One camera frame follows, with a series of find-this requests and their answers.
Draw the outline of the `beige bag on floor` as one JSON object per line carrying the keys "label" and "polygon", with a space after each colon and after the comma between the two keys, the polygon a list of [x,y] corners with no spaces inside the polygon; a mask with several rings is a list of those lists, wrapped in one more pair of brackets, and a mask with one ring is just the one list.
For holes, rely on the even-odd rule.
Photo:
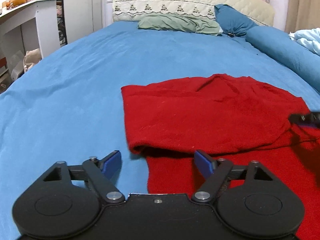
{"label": "beige bag on floor", "polygon": [[42,60],[40,49],[27,51],[23,59],[23,69],[26,73],[30,68],[38,64]]}

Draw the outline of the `blue bed sheet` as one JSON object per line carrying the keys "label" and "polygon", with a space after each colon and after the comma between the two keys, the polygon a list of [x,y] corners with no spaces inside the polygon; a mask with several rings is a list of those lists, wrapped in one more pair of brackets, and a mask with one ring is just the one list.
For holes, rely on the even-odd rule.
{"label": "blue bed sheet", "polygon": [[116,22],[69,44],[1,95],[1,239],[17,239],[11,209],[59,160],[80,164],[120,150],[114,182],[124,193],[153,192],[149,165],[127,148],[121,88],[182,77],[250,76],[319,109],[319,94],[242,37],[140,30]]}

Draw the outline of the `light blue blanket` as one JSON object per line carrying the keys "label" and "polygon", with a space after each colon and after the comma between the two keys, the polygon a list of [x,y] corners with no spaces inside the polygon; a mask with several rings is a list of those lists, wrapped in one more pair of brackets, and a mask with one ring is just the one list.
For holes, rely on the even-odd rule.
{"label": "light blue blanket", "polygon": [[294,33],[290,32],[289,37],[312,53],[320,55],[320,28],[302,29]]}

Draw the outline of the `grey white wardrobe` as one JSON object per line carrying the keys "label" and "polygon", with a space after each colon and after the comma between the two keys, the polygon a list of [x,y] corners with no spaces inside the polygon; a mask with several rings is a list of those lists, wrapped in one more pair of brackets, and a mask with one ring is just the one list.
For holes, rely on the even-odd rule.
{"label": "grey white wardrobe", "polygon": [[103,27],[102,0],[56,0],[60,46]]}

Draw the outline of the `dark blue pillow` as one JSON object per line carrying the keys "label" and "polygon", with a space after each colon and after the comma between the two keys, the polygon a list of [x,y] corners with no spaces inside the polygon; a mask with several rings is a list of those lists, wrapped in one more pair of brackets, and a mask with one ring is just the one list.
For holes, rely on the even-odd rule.
{"label": "dark blue pillow", "polygon": [[222,28],[223,33],[229,36],[245,36],[249,29],[257,26],[246,15],[227,4],[215,5],[214,11],[216,22]]}

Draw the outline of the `white desk shelf unit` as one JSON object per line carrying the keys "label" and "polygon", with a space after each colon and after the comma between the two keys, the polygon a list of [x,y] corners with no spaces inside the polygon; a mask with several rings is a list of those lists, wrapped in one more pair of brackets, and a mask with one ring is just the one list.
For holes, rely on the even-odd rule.
{"label": "white desk shelf unit", "polygon": [[37,48],[43,58],[60,49],[56,0],[27,2],[1,16],[1,58],[9,72]]}

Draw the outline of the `green pillow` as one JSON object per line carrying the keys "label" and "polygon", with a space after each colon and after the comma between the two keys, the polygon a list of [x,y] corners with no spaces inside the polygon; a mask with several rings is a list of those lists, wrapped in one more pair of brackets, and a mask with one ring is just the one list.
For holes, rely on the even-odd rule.
{"label": "green pillow", "polygon": [[181,31],[214,36],[223,33],[223,29],[215,20],[178,14],[146,15],[139,20],[138,28],[145,30]]}

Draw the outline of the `cream quilted headboard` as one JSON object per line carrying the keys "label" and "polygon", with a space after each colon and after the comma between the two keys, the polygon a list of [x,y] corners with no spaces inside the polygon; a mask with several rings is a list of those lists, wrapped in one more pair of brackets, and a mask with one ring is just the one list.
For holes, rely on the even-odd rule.
{"label": "cream quilted headboard", "polygon": [[227,4],[258,25],[272,26],[274,9],[262,0],[113,0],[114,21],[139,21],[147,14],[175,13],[215,19],[214,7]]}

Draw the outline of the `blue rolled duvet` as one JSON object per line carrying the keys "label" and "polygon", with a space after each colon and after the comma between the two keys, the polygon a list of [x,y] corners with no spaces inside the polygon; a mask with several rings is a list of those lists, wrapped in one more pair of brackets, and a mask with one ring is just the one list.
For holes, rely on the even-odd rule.
{"label": "blue rolled duvet", "polygon": [[289,33],[274,27],[257,26],[247,32],[245,39],[319,91],[319,56],[291,40]]}

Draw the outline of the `beige curtain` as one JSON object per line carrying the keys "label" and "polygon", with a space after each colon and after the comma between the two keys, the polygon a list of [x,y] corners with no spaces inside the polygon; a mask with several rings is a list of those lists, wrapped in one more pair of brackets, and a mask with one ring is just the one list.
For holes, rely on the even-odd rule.
{"label": "beige curtain", "polygon": [[288,0],[285,32],[319,28],[319,0]]}

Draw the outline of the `orange plush on desk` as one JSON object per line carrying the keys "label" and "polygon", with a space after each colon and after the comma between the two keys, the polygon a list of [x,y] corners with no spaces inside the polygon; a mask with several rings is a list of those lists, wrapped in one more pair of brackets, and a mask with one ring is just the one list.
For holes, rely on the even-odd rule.
{"label": "orange plush on desk", "polygon": [[6,7],[7,7],[7,9],[14,8],[14,7],[22,5],[22,4],[26,3],[26,2],[27,2],[27,0],[8,0],[6,2]]}

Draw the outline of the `red knit sweater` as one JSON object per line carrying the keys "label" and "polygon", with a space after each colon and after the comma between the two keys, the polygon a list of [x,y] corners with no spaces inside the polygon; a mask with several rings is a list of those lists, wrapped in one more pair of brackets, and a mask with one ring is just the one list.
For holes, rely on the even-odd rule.
{"label": "red knit sweater", "polygon": [[319,239],[319,130],[297,126],[304,100],[251,77],[215,74],[124,86],[129,150],[146,157],[149,193],[193,194],[204,178],[193,155],[203,150],[245,165],[257,160],[299,196],[300,239]]}

